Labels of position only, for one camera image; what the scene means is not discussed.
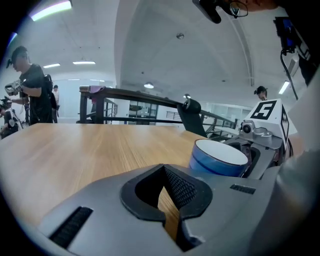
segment camera lens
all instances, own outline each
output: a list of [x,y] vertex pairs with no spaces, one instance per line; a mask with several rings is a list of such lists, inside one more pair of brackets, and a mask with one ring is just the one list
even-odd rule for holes
[[245,125],[245,126],[243,127],[243,131],[244,131],[246,134],[250,133],[250,131],[251,131],[250,126],[249,126],[249,125]]

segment glasses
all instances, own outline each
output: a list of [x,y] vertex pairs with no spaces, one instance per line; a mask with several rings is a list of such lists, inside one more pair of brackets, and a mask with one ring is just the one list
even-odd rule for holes
[[230,11],[235,18],[245,17],[248,15],[248,8],[243,2],[231,1],[229,4],[230,4]]

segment head-mounted camera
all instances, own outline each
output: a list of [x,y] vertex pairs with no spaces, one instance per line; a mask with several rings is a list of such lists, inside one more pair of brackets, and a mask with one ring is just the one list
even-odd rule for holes
[[219,24],[221,17],[216,8],[221,7],[227,14],[234,18],[245,17],[248,15],[247,6],[240,1],[228,0],[192,0],[199,10],[213,23]]

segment person in white shirt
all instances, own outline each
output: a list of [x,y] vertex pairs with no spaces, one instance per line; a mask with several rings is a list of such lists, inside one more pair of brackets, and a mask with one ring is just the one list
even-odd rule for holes
[[58,91],[58,85],[55,85],[53,87],[53,95],[54,95],[54,98],[55,98],[55,102],[56,102],[56,109],[52,109],[52,118],[53,118],[53,122],[55,124],[58,123],[58,119],[57,119],[57,113],[58,113],[58,110],[59,110],[59,91]]

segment wooden tabletop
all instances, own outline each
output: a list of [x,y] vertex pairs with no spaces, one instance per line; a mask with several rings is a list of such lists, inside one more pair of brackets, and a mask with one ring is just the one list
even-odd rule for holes
[[[1,188],[14,214],[37,226],[96,180],[159,163],[187,167],[201,138],[174,126],[36,124],[0,141]],[[158,207],[175,239],[179,212],[165,189]]]

